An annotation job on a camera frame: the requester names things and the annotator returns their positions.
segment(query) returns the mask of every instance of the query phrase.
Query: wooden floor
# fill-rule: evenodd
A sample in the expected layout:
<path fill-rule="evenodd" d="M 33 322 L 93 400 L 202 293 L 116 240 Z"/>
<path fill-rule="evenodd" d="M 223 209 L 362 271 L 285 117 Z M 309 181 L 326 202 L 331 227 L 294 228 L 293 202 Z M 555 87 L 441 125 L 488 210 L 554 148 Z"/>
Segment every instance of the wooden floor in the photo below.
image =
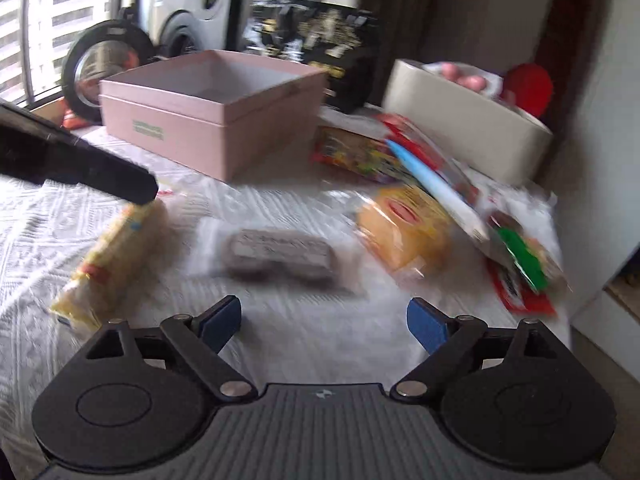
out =
<path fill-rule="evenodd" d="M 609 393 L 618 412 L 616 433 L 600 466 L 614 480 L 640 480 L 640 383 L 578 331 L 572 337 L 575 356 Z"/>

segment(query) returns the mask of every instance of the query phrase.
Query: transparent plastic packaging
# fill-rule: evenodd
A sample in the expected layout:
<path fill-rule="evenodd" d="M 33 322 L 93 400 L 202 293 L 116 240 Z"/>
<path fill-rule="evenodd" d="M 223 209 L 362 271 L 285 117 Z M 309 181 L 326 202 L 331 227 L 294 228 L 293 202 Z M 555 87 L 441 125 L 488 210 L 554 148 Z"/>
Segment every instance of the transparent plastic packaging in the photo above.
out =
<path fill-rule="evenodd" d="M 128 204 L 86 254 L 49 311 L 75 332 L 91 334 L 112 317 L 138 271 L 162 244 L 181 194 L 160 185 L 145 205 Z"/>
<path fill-rule="evenodd" d="M 366 246 L 397 280 L 440 270 L 450 251 L 452 221 L 417 186 L 393 186 L 366 199 L 356 219 Z"/>
<path fill-rule="evenodd" d="M 353 236 L 327 240 L 292 229 L 239 228 L 202 218 L 195 240 L 186 264 L 191 277 L 229 276 L 251 282 L 285 278 L 314 287 L 361 290 L 362 250 Z"/>

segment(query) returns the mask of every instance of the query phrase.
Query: packaged bread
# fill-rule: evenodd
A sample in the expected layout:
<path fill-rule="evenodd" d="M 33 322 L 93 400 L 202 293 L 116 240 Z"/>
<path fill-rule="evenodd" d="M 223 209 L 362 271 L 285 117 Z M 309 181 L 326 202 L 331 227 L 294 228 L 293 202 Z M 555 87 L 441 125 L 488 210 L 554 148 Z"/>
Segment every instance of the packaged bread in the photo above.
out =
<path fill-rule="evenodd" d="M 424 276 L 439 269 L 449 253 L 450 217 L 417 186 L 380 190 L 358 213 L 366 245 L 387 270 Z"/>
<path fill-rule="evenodd" d="M 111 317 L 167 227 L 162 200 L 127 205 L 87 253 L 50 311 L 78 332 L 97 330 Z"/>

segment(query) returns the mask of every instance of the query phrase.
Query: open cardboard box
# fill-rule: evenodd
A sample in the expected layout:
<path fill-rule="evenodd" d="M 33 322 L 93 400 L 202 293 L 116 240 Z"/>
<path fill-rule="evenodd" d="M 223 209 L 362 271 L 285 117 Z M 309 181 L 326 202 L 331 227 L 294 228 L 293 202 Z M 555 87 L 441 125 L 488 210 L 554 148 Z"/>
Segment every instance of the open cardboard box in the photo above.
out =
<path fill-rule="evenodd" d="M 110 135 L 228 180 L 315 128 L 324 87 L 318 68 L 207 50 L 102 80 L 100 106 Z"/>

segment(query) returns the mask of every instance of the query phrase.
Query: white logo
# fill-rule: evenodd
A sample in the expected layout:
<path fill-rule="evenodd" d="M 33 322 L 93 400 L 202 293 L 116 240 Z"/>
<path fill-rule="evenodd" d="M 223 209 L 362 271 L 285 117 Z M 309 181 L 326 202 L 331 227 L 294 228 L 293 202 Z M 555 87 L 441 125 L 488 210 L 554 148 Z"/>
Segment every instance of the white logo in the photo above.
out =
<path fill-rule="evenodd" d="M 331 397 L 332 395 L 335 395 L 335 394 L 330 390 L 320 390 L 319 392 L 314 393 L 314 395 L 318 399 L 325 400 L 327 397 Z"/>

